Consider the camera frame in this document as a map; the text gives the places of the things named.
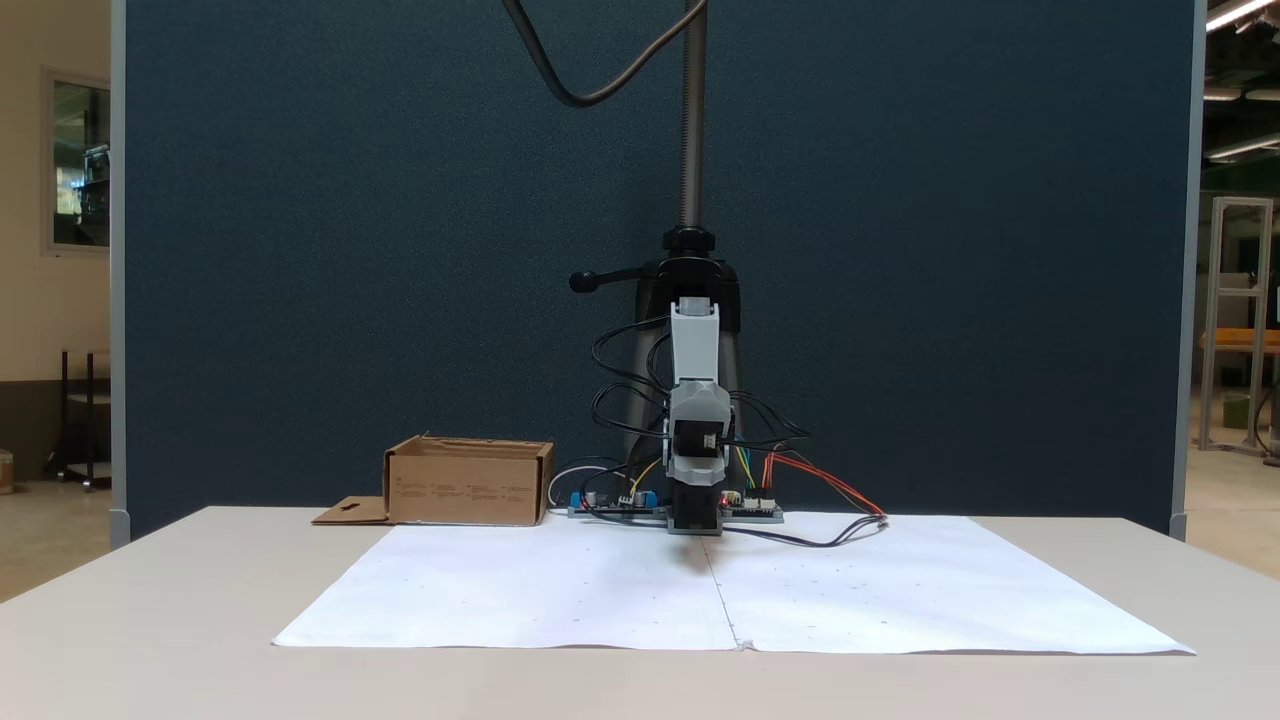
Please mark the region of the grey wide fixed gripper finger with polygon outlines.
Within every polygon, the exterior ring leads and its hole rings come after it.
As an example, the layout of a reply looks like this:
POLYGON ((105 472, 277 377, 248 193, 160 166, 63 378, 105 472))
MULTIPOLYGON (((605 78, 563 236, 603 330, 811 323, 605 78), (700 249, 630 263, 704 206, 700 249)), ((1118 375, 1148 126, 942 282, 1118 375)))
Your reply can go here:
POLYGON ((669 392, 672 421, 730 421, 730 393, 714 380, 681 380, 669 392))

